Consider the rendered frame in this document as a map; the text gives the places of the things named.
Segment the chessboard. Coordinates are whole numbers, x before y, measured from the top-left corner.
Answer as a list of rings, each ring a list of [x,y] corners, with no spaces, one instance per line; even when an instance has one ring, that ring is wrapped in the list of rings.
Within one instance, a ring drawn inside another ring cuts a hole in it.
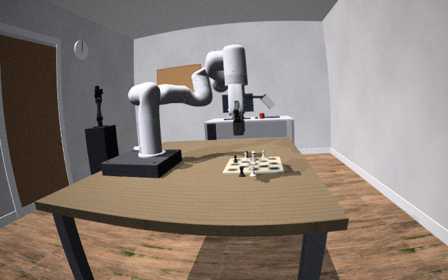
[[[234,163],[234,158],[231,158],[223,171],[223,174],[238,174],[240,167],[244,167],[244,173],[251,173],[251,166],[255,166],[255,173],[278,173],[283,172],[283,166],[279,157],[265,157],[256,158],[256,165],[251,165],[252,158],[244,160],[244,158],[237,158],[237,163]]]

